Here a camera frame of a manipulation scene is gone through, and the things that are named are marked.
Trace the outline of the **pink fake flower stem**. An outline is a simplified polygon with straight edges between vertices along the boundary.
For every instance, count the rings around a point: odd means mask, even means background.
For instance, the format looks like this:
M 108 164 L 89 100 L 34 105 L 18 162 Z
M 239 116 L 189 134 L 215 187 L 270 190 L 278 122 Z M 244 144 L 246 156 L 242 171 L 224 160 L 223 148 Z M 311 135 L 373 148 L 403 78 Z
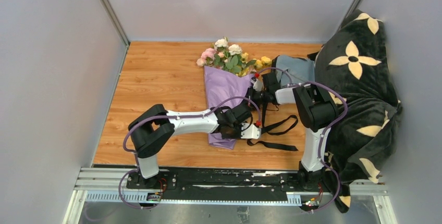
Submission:
M 203 66 L 214 66 L 215 55 L 218 52 L 214 48 L 207 48 L 202 54 L 201 57 L 196 60 L 196 65 L 198 67 Z

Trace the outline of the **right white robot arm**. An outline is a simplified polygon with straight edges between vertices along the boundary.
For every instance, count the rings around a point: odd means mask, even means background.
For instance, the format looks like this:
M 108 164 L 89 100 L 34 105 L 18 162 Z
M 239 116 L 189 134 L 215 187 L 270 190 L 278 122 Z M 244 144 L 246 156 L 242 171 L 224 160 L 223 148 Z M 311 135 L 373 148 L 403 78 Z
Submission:
M 312 191 L 325 170 L 326 139 L 330 124 L 338 118 L 338 108 L 329 92 L 319 85 L 306 83 L 282 87 L 274 72 L 264 74 L 262 78 L 252 78 L 246 97 L 261 106 L 262 114 L 265 114 L 268 104 L 296 105 L 298 115 L 294 116 L 295 122 L 301 122 L 305 127 L 305 147 L 299 162 L 298 186 L 304 191 Z

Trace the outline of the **pink wrapping paper sheet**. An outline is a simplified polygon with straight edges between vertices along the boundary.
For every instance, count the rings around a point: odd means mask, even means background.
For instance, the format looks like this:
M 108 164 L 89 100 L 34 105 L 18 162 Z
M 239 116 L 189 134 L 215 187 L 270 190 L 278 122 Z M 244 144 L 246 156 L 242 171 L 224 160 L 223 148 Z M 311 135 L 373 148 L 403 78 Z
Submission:
M 205 96 L 209 108 L 219 104 L 234 108 L 242 102 L 242 99 L 233 99 L 233 97 L 245 97 L 251 86 L 251 74 L 239 77 L 234 73 L 209 66 L 205 66 L 203 71 Z

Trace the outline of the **white fake rose stem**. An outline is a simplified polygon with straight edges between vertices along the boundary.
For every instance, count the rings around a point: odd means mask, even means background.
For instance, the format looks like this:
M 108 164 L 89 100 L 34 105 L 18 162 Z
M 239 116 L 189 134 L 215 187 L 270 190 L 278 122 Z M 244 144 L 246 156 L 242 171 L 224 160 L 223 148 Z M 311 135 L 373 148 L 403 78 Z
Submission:
M 230 45 L 227 38 L 222 38 L 213 44 L 213 48 L 217 52 L 223 52 L 225 55 L 224 58 L 219 58 L 217 54 L 215 55 L 214 66 L 216 68 L 234 74 L 240 71 L 237 65 L 243 51 L 238 44 Z

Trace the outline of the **yellow fake flower stem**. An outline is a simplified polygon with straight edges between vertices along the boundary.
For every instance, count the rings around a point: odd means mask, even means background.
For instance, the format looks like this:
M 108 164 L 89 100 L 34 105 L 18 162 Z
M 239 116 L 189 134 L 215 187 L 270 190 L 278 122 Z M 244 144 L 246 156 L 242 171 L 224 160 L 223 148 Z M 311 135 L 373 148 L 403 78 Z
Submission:
M 261 58 L 249 59 L 248 53 L 242 53 L 239 58 L 239 63 L 237 65 L 240 68 L 236 75 L 239 77 L 244 77 L 248 74 L 255 73 L 263 68 L 270 67 L 272 64 L 272 59 L 267 56 L 262 56 Z

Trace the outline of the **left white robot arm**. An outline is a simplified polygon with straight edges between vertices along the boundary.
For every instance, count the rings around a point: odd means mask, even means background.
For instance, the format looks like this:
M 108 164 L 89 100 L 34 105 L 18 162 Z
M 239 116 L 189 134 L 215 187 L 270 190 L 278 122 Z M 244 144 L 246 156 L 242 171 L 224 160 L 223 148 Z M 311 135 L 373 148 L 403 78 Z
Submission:
M 157 154 L 167 141 L 177 135 L 189 133 L 220 134 L 223 139 L 258 139 L 261 128 L 258 123 L 247 122 L 251 118 L 247 105 L 212 107 L 199 112 L 166 110 L 156 104 L 128 126 L 126 140 L 134 145 L 134 155 L 140 174 L 140 183 L 147 189 L 159 184 Z

